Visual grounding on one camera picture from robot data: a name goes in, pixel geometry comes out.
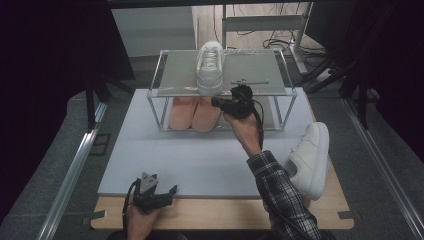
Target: glass shelf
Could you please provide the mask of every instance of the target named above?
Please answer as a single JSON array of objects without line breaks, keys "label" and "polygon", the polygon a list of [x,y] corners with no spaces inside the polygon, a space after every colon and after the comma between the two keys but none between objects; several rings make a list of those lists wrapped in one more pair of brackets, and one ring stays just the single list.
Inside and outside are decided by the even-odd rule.
[{"label": "glass shelf", "polygon": [[[196,64],[198,50],[163,50],[160,53],[152,84],[147,92],[160,130],[168,126],[174,97],[201,97],[197,91]],[[293,87],[281,49],[224,50],[223,91],[219,96],[231,97],[230,89],[249,85],[253,99],[264,108],[265,130],[283,130],[297,92]],[[279,97],[290,97],[284,116]],[[231,129],[222,119],[215,130]]]}]

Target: shoe on glass shelf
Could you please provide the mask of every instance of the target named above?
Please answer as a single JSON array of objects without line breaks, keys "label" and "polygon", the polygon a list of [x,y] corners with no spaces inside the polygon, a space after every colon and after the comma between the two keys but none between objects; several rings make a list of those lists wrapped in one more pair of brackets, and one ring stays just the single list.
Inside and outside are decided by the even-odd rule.
[{"label": "shoe on glass shelf", "polygon": [[330,167],[328,147],[327,126],[315,122],[306,128],[306,135],[289,156],[290,180],[301,195],[311,200],[318,200],[324,191]]},{"label": "shoe on glass shelf", "polygon": [[224,50],[217,41],[203,45],[197,56],[196,78],[200,95],[215,96],[222,91]]}]

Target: plaid shirt sleeve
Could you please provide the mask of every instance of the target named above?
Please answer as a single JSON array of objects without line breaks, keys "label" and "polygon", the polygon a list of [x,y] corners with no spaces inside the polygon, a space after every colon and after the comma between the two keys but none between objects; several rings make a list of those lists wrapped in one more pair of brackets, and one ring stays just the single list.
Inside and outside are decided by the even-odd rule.
[{"label": "plaid shirt sleeve", "polygon": [[293,186],[287,171],[277,162],[270,151],[264,151],[247,160],[250,170],[255,176],[256,185],[261,197],[273,204],[265,208],[269,212],[271,228],[277,239],[303,239],[291,226],[287,225],[279,215],[307,233],[312,239],[321,239],[317,220],[304,206],[303,198]]}]

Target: gray floor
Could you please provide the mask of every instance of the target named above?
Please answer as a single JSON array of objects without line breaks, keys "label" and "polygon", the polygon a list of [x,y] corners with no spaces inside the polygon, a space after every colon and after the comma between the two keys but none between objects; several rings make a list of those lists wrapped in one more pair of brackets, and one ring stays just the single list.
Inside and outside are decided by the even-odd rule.
[{"label": "gray floor", "polygon": [[[301,77],[297,74],[293,59],[287,57],[287,62],[294,81],[299,81]],[[125,83],[134,88],[147,87],[153,72],[148,68],[139,68],[144,65],[137,59],[133,59],[133,63],[137,80]],[[329,154],[355,217],[353,229],[332,233],[337,239],[414,239],[402,212],[338,97],[339,86],[340,82],[335,82],[308,96],[317,121],[328,126]],[[111,233],[93,230],[86,221],[94,210],[98,185],[131,101],[130,94],[113,85],[109,85],[109,88],[113,97],[107,103],[108,108],[97,139],[98,143],[108,144],[92,148],[54,239],[106,239]],[[368,105],[367,113],[370,133],[406,194],[420,215],[424,215],[424,164],[386,124],[372,103]],[[81,93],[69,101],[68,115],[62,128],[39,169],[0,227],[0,239],[36,238],[81,143],[86,124],[85,94]],[[242,233],[207,234],[210,239],[247,239]]]}]

